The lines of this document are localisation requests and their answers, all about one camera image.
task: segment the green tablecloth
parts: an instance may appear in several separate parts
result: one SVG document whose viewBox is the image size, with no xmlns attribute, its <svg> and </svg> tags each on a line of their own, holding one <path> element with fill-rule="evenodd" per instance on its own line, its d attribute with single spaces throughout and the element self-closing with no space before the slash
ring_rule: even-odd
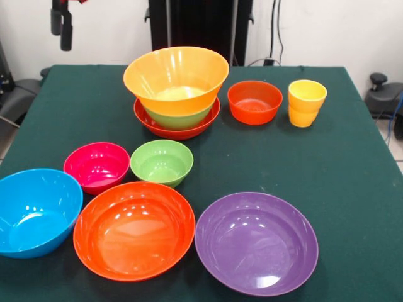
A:
<svg viewBox="0 0 403 302">
<path fill-rule="evenodd" d="M 0 176 L 33 167 L 62 169 L 86 143 L 109 141 L 129 153 L 157 139 L 136 120 L 123 66 L 52 68 L 3 164 Z M 322 82 L 328 97 L 308 129 L 287 118 L 287 86 Z M 264 126 L 238 123 L 227 90 L 244 79 L 281 89 L 285 101 Z M 221 88 L 222 111 L 185 141 L 193 170 L 177 188 L 197 217 L 238 191 L 263 191 L 296 206 L 315 228 L 319 262 L 292 293 L 267 301 L 403 301 L 403 177 L 344 68 L 235 67 Z M 134 181 L 128 173 L 125 181 Z M 91 197 L 86 196 L 87 203 Z M 0 301 L 258 301 L 216 281 L 194 246 L 174 268 L 149 281 L 120 283 L 87 270 L 72 239 L 46 257 L 0 257 Z"/>
</svg>

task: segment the yellow cup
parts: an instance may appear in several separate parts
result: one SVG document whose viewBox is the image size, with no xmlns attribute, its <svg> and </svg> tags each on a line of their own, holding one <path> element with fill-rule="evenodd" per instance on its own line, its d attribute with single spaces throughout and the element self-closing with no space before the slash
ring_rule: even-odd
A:
<svg viewBox="0 0 403 302">
<path fill-rule="evenodd" d="M 288 87 L 288 115 L 296 127 L 309 127 L 322 107 L 327 90 L 312 80 L 297 80 Z"/>
</svg>

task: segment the bowl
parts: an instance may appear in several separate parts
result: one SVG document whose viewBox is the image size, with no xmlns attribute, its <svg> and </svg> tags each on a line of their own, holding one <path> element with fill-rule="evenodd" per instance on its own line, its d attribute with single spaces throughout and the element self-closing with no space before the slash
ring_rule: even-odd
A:
<svg viewBox="0 0 403 302">
<path fill-rule="evenodd" d="M 142 181 L 176 187 L 189 174 L 193 154 L 174 140 L 153 140 L 137 148 L 130 158 L 133 173 Z"/>
<path fill-rule="evenodd" d="M 127 67 L 123 81 L 144 108 L 164 116 L 189 116 L 214 103 L 228 73 L 228 62 L 217 52 L 171 47 L 139 57 Z"/>
<path fill-rule="evenodd" d="M 167 138 L 168 140 L 188 140 L 190 138 L 196 137 L 197 135 L 203 133 L 217 118 L 220 113 L 220 100 L 217 98 L 213 104 L 212 109 L 207 113 L 204 120 L 202 120 L 198 125 L 192 129 L 187 130 L 167 130 L 159 126 L 145 111 L 141 102 L 136 99 L 134 102 L 133 110 L 136 117 L 139 119 L 141 124 L 143 124 L 148 130 L 153 134 Z"/>
<path fill-rule="evenodd" d="M 64 162 L 64 172 L 77 179 L 92 195 L 120 184 L 130 166 L 130 156 L 114 143 L 90 143 L 73 151 Z"/>
<path fill-rule="evenodd" d="M 275 196 L 244 192 L 211 204 L 196 226 L 196 251 L 224 285 L 251 296 L 278 296 L 313 273 L 319 248 L 308 220 Z"/>
<path fill-rule="evenodd" d="M 80 214 L 73 242 L 81 262 L 116 281 L 150 279 L 189 249 L 195 215 L 180 193 L 152 182 L 129 182 L 95 197 Z"/>
<path fill-rule="evenodd" d="M 151 110 L 145 109 L 148 115 L 160 126 L 167 130 L 187 130 L 192 129 L 198 125 L 213 107 L 213 103 L 201 112 L 194 115 L 187 116 L 166 116 L 159 115 L 158 113 L 152 112 Z"/>
<path fill-rule="evenodd" d="M 82 190 L 70 175 L 31 169 L 0 181 L 0 255 L 41 257 L 70 234 L 82 207 Z"/>
<path fill-rule="evenodd" d="M 228 100 L 235 119 L 248 125 L 262 125 L 275 117 L 283 95 L 269 83 L 242 81 L 230 87 Z"/>
</svg>

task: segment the bowl rim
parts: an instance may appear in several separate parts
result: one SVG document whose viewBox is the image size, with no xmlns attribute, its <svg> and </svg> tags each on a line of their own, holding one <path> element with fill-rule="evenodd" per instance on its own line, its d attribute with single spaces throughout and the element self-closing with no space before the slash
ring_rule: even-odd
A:
<svg viewBox="0 0 403 302">
<path fill-rule="evenodd" d="M 171 179 L 171 180 L 169 180 L 169 181 L 154 182 L 154 181 L 145 180 L 143 177 L 140 177 L 140 176 L 135 172 L 135 169 L 134 169 L 133 166 L 132 166 L 132 159 L 134 159 L 135 153 L 138 152 L 138 151 L 139 151 L 141 148 L 143 148 L 144 146 L 146 146 L 146 145 L 152 145 L 152 144 L 154 144 L 154 143 L 156 143 L 156 142 L 169 142 L 169 143 L 173 143 L 173 144 L 175 144 L 175 145 L 178 145 L 180 148 L 185 149 L 185 150 L 190 154 L 190 156 L 191 156 L 191 164 L 189 165 L 188 169 L 186 169 L 186 172 L 185 172 L 185 173 L 183 173 L 181 176 L 179 176 L 179 177 L 177 177 L 177 178 L 175 178 L 175 179 Z M 130 156 L 130 169 L 132 170 L 132 172 L 134 173 L 134 175 L 135 175 L 138 179 L 140 179 L 140 180 L 142 180 L 142 181 L 145 181 L 145 182 L 152 182 L 152 183 L 154 183 L 154 184 L 169 184 L 169 183 L 176 182 L 176 181 L 179 181 L 179 180 L 184 179 L 184 178 L 189 174 L 190 170 L 193 168 L 193 164 L 194 164 L 194 163 L 195 163 L 195 158 L 194 158 L 194 156 L 193 156 L 193 153 L 192 153 L 192 151 L 191 151 L 186 145 L 184 145 L 183 143 L 179 143 L 179 142 L 177 142 L 177 141 L 175 141 L 175 140 L 166 140 L 166 139 L 164 139 L 164 140 L 151 140 L 151 141 L 149 141 L 149 142 L 147 142 L 147 143 L 143 143 L 142 145 L 138 146 L 138 147 L 136 148 L 136 150 L 133 151 L 132 156 Z"/>
<path fill-rule="evenodd" d="M 192 48 L 192 49 L 200 50 L 200 51 L 202 51 L 202 52 L 212 53 L 214 56 L 218 57 L 218 58 L 224 63 L 224 65 L 225 65 L 225 67 L 226 67 L 225 77 L 223 77 L 222 81 L 220 81 L 217 85 L 215 85 L 215 86 L 213 86 L 212 88 L 210 88 L 209 90 L 205 91 L 203 94 L 208 94 L 208 93 L 212 92 L 214 89 L 217 89 L 218 87 L 220 87 L 220 86 L 222 85 L 222 83 L 224 83 L 225 79 L 226 79 L 226 78 L 228 77 L 228 75 L 229 75 L 229 64 L 228 64 L 227 60 L 226 60 L 221 54 L 219 54 L 218 52 L 215 52 L 215 51 L 213 51 L 213 50 L 211 50 L 211 49 L 204 48 L 204 47 L 196 47 L 196 46 L 175 46 L 175 47 L 165 47 L 165 48 L 161 48 L 161 49 L 154 50 L 154 51 L 152 51 L 152 52 L 148 52 L 148 53 L 146 53 L 146 54 L 144 54 L 144 55 L 139 56 L 139 57 L 138 57 L 137 59 L 135 59 L 132 63 L 130 63 L 130 64 L 127 66 L 127 68 L 125 69 L 125 72 L 123 73 L 123 83 L 124 83 L 125 87 L 126 87 L 131 93 L 133 93 L 137 98 L 140 97 L 140 98 L 144 98 L 144 99 L 150 99 L 149 97 L 144 96 L 144 95 L 142 95 L 142 94 L 134 93 L 134 92 L 132 91 L 132 89 L 129 89 L 129 88 L 128 88 L 128 85 L 127 85 L 127 82 L 128 82 L 128 79 L 127 79 L 127 77 L 128 77 L 128 75 L 127 75 L 127 74 L 128 74 L 128 70 L 130 70 L 139 60 L 141 60 L 141 59 L 143 59 L 143 58 L 145 58 L 145 57 L 150 57 L 150 56 L 152 56 L 152 55 L 156 55 L 156 54 L 158 54 L 158 52 L 168 52 L 168 51 L 170 51 L 170 50 L 175 50 L 175 49 L 179 49 L 179 48 L 180 48 L 180 49 Z M 195 98 L 198 98 L 198 97 L 199 97 L 199 96 L 195 96 L 195 97 L 192 97 L 192 98 L 186 98 L 185 100 L 192 100 L 192 99 L 195 99 Z"/>
<path fill-rule="evenodd" d="M 238 106 L 238 105 L 234 102 L 234 100 L 229 97 L 229 93 L 230 93 L 230 91 L 231 91 L 233 88 L 235 88 L 236 86 L 238 86 L 238 85 L 240 85 L 240 84 L 247 84 L 247 83 L 260 83 L 260 84 L 264 84 L 265 86 L 269 86 L 269 87 L 274 88 L 274 89 L 280 94 L 280 96 L 281 96 L 280 102 L 279 102 L 275 107 L 272 107 L 272 108 L 266 109 L 266 110 L 259 110 L 259 111 L 256 111 L 256 110 L 248 110 L 248 109 L 244 109 L 244 108 Z M 228 102 L 229 102 L 229 104 L 230 104 L 231 106 L 235 106 L 236 108 L 238 108 L 238 109 L 240 109 L 241 111 L 246 112 L 246 113 L 269 113 L 269 112 L 272 112 L 272 111 L 276 111 L 276 110 L 281 106 L 281 104 L 283 103 L 283 100 L 284 100 L 283 93 L 282 93 L 281 90 L 279 90 L 275 85 L 273 85 L 273 84 L 271 84 L 271 83 L 269 83 L 269 82 L 259 81 L 259 80 L 245 80 L 245 81 L 236 82 L 235 84 L 231 85 L 231 87 L 229 87 L 229 89 L 228 89 L 228 91 L 227 91 L 227 98 L 228 98 Z"/>
<path fill-rule="evenodd" d="M 165 129 L 165 128 L 162 128 L 162 127 L 161 127 L 161 128 L 156 128 L 155 126 L 146 123 L 146 122 L 140 117 L 139 112 L 136 110 L 136 104 L 137 104 L 137 103 L 139 103 L 138 106 L 140 106 L 140 108 L 142 108 L 142 109 L 144 110 L 144 112 L 147 113 L 146 110 L 145 110 L 145 108 L 144 108 L 144 106 L 143 106 L 143 104 L 140 102 L 139 99 L 136 98 L 136 100 L 134 101 L 134 105 L 133 105 L 133 111 L 134 111 L 134 114 L 135 114 L 135 116 L 137 117 L 137 119 L 138 119 L 138 120 L 141 122 L 141 124 L 143 124 L 146 128 L 148 128 L 148 129 L 153 129 L 153 130 L 155 130 L 155 131 L 160 131 L 161 133 L 186 134 L 186 133 L 189 133 L 190 131 L 201 130 L 201 129 L 203 129 L 204 127 L 210 126 L 210 125 L 214 122 L 214 120 L 217 118 L 217 116 L 220 114 L 220 111 L 221 111 L 221 102 L 220 102 L 219 97 L 217 96 L 216 99 L 215 99 L 215 101 L 214 101 L 214 103 L 213 103 L 213 106 L 212 106 L 212 108 L 211 108 L 211 110 L 213 110 L 213 108 L 214 108 L 214 106 L 215 106 L 215 103 L 218 103 L 218 105 L 217 105 L 217 106 L 218 106 L 217 112 L 216 112 L 214 115 L 212 115 L 212 118 L 209 119 L 206 123 L 203 123 L 203 124 L 201 124 L 201 125 L 199 125 L 199 126 L 196 126 L 196 127 L 194 127 L 194 128 L 190 128 L 190 129 L 186 129 L 186 130 L 168 130 L 168 129 Z"/>
<path fill-rule="evenodd" d="M 81 147 L 79 147 L 79 148 L 74 149 L 74 151 L 71 152 L 71 153 L 69 154 L 69 156 L 67 156 L 67 158 L 65 159 L 64 164 L 63 164 L 63 171 L 64 171 L 65 173 L 67 173 L 67 172 L 65 171 L 65 170 L 66 170 L 66 165 L 67 165 L 67 163 L 69 162 L 69 160 L 71 159 L 71 157 L 72 157 L 76 152 L 78 152 L 79 150 L 88 148 L 88 147 L 90 147 L 90 146 L 93 146 L 93 145 L 109 145 L 109 146 L 114 146 L 114 147 L 117 147 L 117 148 L 123 150 L 124 153 L 125 153 L 125 158 L 126 158 L 127 161 L 128 161 L 128 164 L 126 165 L 125 171 L 124 171 L 121 175 L 118 176 L 118 180 L 121 179 L 122 177 L 124 177 L 124 176 L 126 175 L 126 173 L 127 173 L 127 171 L 128 171 L 128 168 L 130 167 L 130 155 L 129 155 L 129 153 L 126 151 L 126 149 L 124 149 L 122 146 L 120 146 L 120 145 L 118 145 L 118 144 L 116 144 L 116 143 L 110 143 L 110 142 L 94 142 L 94 143 L 87 143 L 87 144 L 85 144 L 85 145 L 83 145 L 83 146 L 81 146 Z M 85 185 L 81 184 L 80 181 L 77 180 L 77 182 L 79 183 L 79 185 L 80 185 L 81 187 L 83 187 L 83 188 L 90 188 L 90 189 L 94 189 L 94 188 L 98 188 L 98 187 L 104 187 L 104 186 L 107 186 L 107 185 L 109 185 L 109 184 L 114 183 L 115 181 L 116 181 L 116 179 L 110 181 L 108 184 L 103 184 L 102 186 L 85 186 Z"/>
<path fill-rule="evenodd" d="M 82 209 L 82 211 L 81 211 L 80 215 L 78 216 L 77 220 L 80 219 L 81 214 L 85 211 L 85 209 L 86 209 L 91 203 L 97 202 L 96 199 L 100 198 L 102 195 L 106 194 L 108 191 L 112 191 L 112 190 L 115 190 L 115 189 L 118 188 L 118 187 L 123 187 L 123 186 L 142 186 L 142 185 L 144 185 L 144 184 L 147 185 L 147 186 L 164 186 L 165 189 L 168 189 L 169 191 L 173 192 L 174 194 L 181 196 L 181 197 L 186 201 L 186 204 L 189 206 L 190 213 L 191 213 L 191 220 L 192 220 L 192 222 L 193 222 L 193 223 L 192 223 L 193 231 L 192 231 L 192 234 L 191 234 L 191 240 L 189 241 L 189 243 L 188 243 L 187 245 L 184 245 L 185 248 L 184 248 L 183 253 L 181 253 L 181 256 L 178 257 L 178 259 L 176 259 L 175 261 L 173 261 L 172 264 L 171 264 L 169 267 L 167 267 L 165 270 L 161 271 L 161 272 L 158 273 L 158 274 L 154 274 L 154 275 L 151 275 L 151 276 L 147 276 L 147 277 L 142 278 L 142 279 L 133 279 L 133 278 L 111 278 L 110 276 L 107 276 L 107 275 L 104 274 L 103 272 L 98 272 L 96 269 L 93 269 L 92 267 L 87 266 L 87 265 L 84 263 L 84 261 L 82 261 L 82 255 L 77 252 L 77 248 L 76 248 L 76 244 L 77 244 L 77 243 L 76 243 L 76 241 L 77 241 L 77 240 L 76 240 L 76 236 L 77 236 L 77 235 L 76 235 L 76 232 L 78 232 L 78 231 L 76 231 L 76 230 L 77 230 L 77 227 L 78 227 L 78 224 L 76 224 L 75 227 L 74 227 L 73 236 L 72 236 L 72 237 L 73 237 L 74 251 L 75 251 L 76 255 L 78 256 L 78 258 L 80 259 L 81 263 L 84 264 L 84 266 L 87 267 L 87 269 L 89 269 L 91 272 L 93 272 L 93 273 L 95 273 L 95 274 L 97 274 L 97 275 L 99 275 L 99 276 L 101 276 L 101 277 L 104 277 L 104 278 L 106 278 L 106 279 L 114 280 L 114 281 L 121 281 L 121 282 L 144 281 L 144 280 L 148 280 L 148 279 L 157 277 L 157 276 L 159 276 L 159 275 L 161 275 L 161 274 L 164 274 L 164 273 L 167 272 L 168 270 L 172 269 L 181 259 L 183 259 L 183 257 L 184 257 L 184 256 L 186 255 L 186 253 L 189 251 L 189 248 L 190 248 L 190 246 L 192 245 L 192 243 L 193 243 L 193 241 L 194 241 L 194 239 L 195 239 L 195 233 L 196 233 L 196 216 L 195 216 L 195 212 L 193 211 L 193 208 L 192 208 L 192 206 L 190 205 L 189 201 L 188 201 L 181 193 L 177 192 L 177 190 L 175 190 L 175 189 L 173 189 L 173 188 L 171 188 L 171 187 L 165 186 L 165 185 L 163 185 L 163 184 L 159 184 L 159 183 L 157 183 L 157 182 L 132 181 L 132 182 L 126 182 L 125 184 L 120 184 L 120 185 L 115 186 L 115 187 L 111 187 L 110 189 L 108 189 L 108 190 L 106 190 L 106 191 L 103 191 L 101 194 L 95 196 L 95 197 L 84 207 L 84 209 Z"/>
<path fill-rule="evenodd" d="M 29 250 L 34 250 L 34 249 L 37 249 L 37 248 L 39 248 L 39 247 L 41 247 L 41 246 L 43 246 L 43 245 L 46 245 L 46 244 L 48 244 L 49 242 L 55 240 L 57 237 L 59 237 L 60 235 L 62 235 L 64 232 L 66 232 L 72 225 L 74 225 L 74 224 L 76 223 L 76 221 L 77 221 L 79 215 L 80 215 L 81 208 L 82 208 L 82 205 L 83 205 L 83 202 L 84 202 L 84 193 L 82 192 L 81 186 L 80 186 L 80 184 L 78 183 L 78 181 L 77 181 L 74 177 L 72 177 L 70 174 L 68 174 L 68 173 L 66 173 L 66 172 L 64 172 L 64 171 L 57 170 L 57 169 L 53 169 L 53 168 L 33 168 L 33 169 L 27 169 L 27 170 L 22 170 L 22 171 L 19 171 L 19 172 L 10 174 L 10 175 L 6 176 L 5 178 L 0 179 L 0 182 L 3 182 L 3 181 L 5 181 L 5 180 L 7 180 L 7 179 L 9 179 L 9 178 L 18 176 L 18 175 L 20 175 L 20 174 L 25 174 L 25 173 L 27 173 L 27 172 L 31 173 L 31 172 L 39 172 L 39 171 L 51 171 L 51 172 L 56 172 L 57 174 L 61 174 L 61 175 L 63 175 L 63 176 L 67 176 L 67 178 L 72 179 L 72 180 L 73 180 L 73 183 L 74 183 L 74 184 L 77 184 L 77 188 L 78 188 L 78 192 L 79 192 L 79 206 L 77 207 L 78 210 L 77 210 L 76 213 L 74 214 L 73 219 L 72 219 L 70 222 L 68 222 L 68 227 L 65 228 L 63 231 L 61 231 L 60 233 L 58 233 L 57 235 L 53 236 L 51 239 L 49 239 L 49 240 L 47 240 L 47 241 L 44 241 L 44 242 L 42 242 L 42 243 L 40 243 L 40 244 L 37 244 L 37 245 L 34 246 L 34 247 L 30 247 L 29 249 L 23 249 L 23 250 L 3 250 L 3 249 L 0 249 L 0 253 L 3 253 L 3 254 L 19 254 L 19 253 L 27 252 L 27 251 L 29 251 Z"/>
<path fill-rule="evenodd" d="M 247 291 L 243 291 L 243 290 L 241 290 L 241 289 L 239 289 L 239 288 L 236 288 L 235 286 L 230 286 L 230 285 L 227 284 L 226 282 L 221 281 L 221 279 L 218 278 L 218 277 L 210 270 L 210 268 L 209 268 L 208 266 L 206 266 L 205 261 L 203 260 L 203 258 L 202 258 L 201 255 L 200 255 L 200 252 L 199 252 L 199 249 L 200 249 L 200 248 L 199 248 L 199 244 L 198 244 L 198 241 L 196 240 L 196 238 L 197 238 L 197 229 L 198 229 L 200 220 L 201 220 L 201 218 L 202 218 L 203 216 L 206 215 L 207 210 L 209 210 L 211 207 L 213 207 L 213 205 L 214 205 L 215 203 L 222 202 L 223 199 L 226 199 L 226 198 L 228 198 L 229 196 L 238 195 L 238 194 L 261 194 L 261 195 L 265 195 L 265 196 L 274 197 L 274 198 L 279 199 L 279 200 L 281 200 L 282 202 L 286 203 L 287 205 L 289 205 L 289 206 L 290 206 L 291 208 L 293 208 L 299 215 L 301 215 L 302 217 L 305 218 L 305 220 L 306 220 L 306 222 L 307 222 L 307 225 L 308 225 L 308 227 L 312 230 L 312 234 L 313 234 L 314 239 L 315 239 L 315 249 L 316 249 L 316 253 L 315 253 L 315 263 L 314 263 L 314 265 L 312 266 L 310 272 L 307 274 L 307 276 L 304 278 L 304 280 L 303 280 L 300 284 L 294 286 L 293 288 L 291 288 L 291 289 L 289 289 L 289 290 L 286 290 L 286 291 L 281 292 L 281 293 L 278 293 L 278 294 L 251 294 L 251 293 L 248 293 Z M 216 201 L 214 201 L 213 203 L 211 203 L 211 204 L 203 211 L 203 213 L 200 215 L 199 219 L 197 220 L 197 224 L 196 224 L 196 234 L 195 234 L 195 248 L 196 248 L 196 252 L 197 252 L 198 258 L 199 258 L 200 261 L 202 262 L 203 266 L 205 267 L 205 269 L 206 269 L 216 280 L 220 281 L 222 284 L 224 284 L 224 285 L 227 286 L 228 288 L 231 288 L 231 289 L 233 289 L 234 291 L 237 291 L 238 293 L 246 294 L 246 295 L 248 295 L 248 296 L 256 296 L 256 297 L 274 297 L 274 296 L 280 296 L 280 295 L 287 294 L 287 293 L 290 293 L 290 292 L 296 290 L 296 289 L 299 288 L 301 285 L 303 285 L 305 282 L 307 282 L 307 280 L 311 277 L 311 275 L 314 273 L 314 271 L 315 271 L 315 269 L 316 269 L 316 266 L 317 266 L 317 263 L 318 263 L 318 260 L 319 260 L 319 243 L 318 243 L 318 241 L 317 241 L 317 236 L 316 236 L 316 233 L 315 233 L 314 228 L 313 228 L 312 225 L 310 224 L 309 220 L 305 217 L 305 215 L 302 214 L 301 211 L 298 210 L 296 207 L 294 207 L 292 204 L 290 204 L 289 202 L 285 201 L 285 200 L 282 199 L 282 198 L 279 198 L 279 197 L 277 197 L 277 196 L 275 196 L 275 195 L 268 194 L 268 193 L 253 192 L 253 191 L 242 191 L 242 192 L 231 193 L 231 194 L 222 196 L 221 198 L 219 198 L 219 199 L 217 199 Z"/>
</svg>

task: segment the small green bowl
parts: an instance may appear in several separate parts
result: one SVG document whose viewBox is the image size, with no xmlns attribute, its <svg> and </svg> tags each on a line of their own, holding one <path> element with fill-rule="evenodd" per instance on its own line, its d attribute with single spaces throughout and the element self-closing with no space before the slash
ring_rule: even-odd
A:
<svg viewBox="0 0 403 302">
<path fill-rule="evenodd" d="M 164 127 L 168 130 L 187 130 L 192 129 L 197 124 L 199 124 L 210 112 L 213 104 L 204 109 L 201 112 L 197 112 L 193 115 L 187 116 L 167 116 L 167 115 L 159 115 L 147 108 L 145 108 L 146 112 L 149 116 L 160 126 Z"/>
<path fill-rule="evenodd" d="M 130 158 L 130 168 L 143 181 L 176 187 L 189 174 L 193 154 L 174 140 L 153 140 L 137 148 Z"/>
</svg>

